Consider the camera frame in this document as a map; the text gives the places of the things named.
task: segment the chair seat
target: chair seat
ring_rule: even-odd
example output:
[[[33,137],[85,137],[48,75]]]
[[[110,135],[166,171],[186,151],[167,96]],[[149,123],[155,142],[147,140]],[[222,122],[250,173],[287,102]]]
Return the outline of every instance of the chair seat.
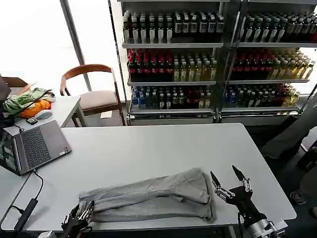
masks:
[[[83,110],[118,104],[115,93],[112,91],[92,91],[84,93],[80,97],[80,105]]]

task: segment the green cloth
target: green cloth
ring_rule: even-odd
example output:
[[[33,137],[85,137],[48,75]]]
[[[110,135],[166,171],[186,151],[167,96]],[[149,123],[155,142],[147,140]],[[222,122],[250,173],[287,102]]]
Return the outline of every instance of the green cloth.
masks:
[[[32,91],[25,92],[19,96],[13,95],[3,103],[3,108],[11,115],[15,115],[26,109],[32,102],[33,104],[30,105],[29,108],[34,107],[34,102],[40,99],[54,102],[54,93],[52,91],[45,93],[46,91],[47,89],[44,88],[35,88]]]

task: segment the gray sweatpants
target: gray sweatpants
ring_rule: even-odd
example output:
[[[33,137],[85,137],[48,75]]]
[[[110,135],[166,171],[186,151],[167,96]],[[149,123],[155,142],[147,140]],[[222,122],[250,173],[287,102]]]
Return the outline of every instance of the gray sweatpants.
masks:
[[[283,151],[292,148],[305,134],[317,126],[317,97],[311,99],[304,113],[290,127],[261,148],[264,156],[278,159]]]
[[[211,197],[203,172],[193,168],[176,175],[124,186],[98,188],[79,195],[79,211],[95,201],[93,222],[142,221],[167,217],[212,220]]]

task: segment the shoe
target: shoe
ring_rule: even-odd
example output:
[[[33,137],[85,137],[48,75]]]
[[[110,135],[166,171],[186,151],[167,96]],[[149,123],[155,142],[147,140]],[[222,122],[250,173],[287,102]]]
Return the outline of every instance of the shoe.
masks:
[[[296,205],[304,205],[307,202],[307,198],[300,190],[296,190],[294,192],[291,192],[289,197],[290,197],[291,201]]]

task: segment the chair leg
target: chair leg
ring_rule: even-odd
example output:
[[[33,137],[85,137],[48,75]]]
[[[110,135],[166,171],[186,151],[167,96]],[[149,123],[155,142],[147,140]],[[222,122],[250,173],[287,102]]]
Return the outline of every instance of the chair leg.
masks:
[[[125,126],[125,121],[124,121],[123,112],[122,112],[122,110],[119,110],[119,112],[120,112],[120,115],[121,115],[122,124]]]
[[[76,116],[76,113],[74,115],[72,115],[71,119],[73,120],[73,123],[75,125],[75,127],[79,127],[79,124],[77,122],[77,116]]]

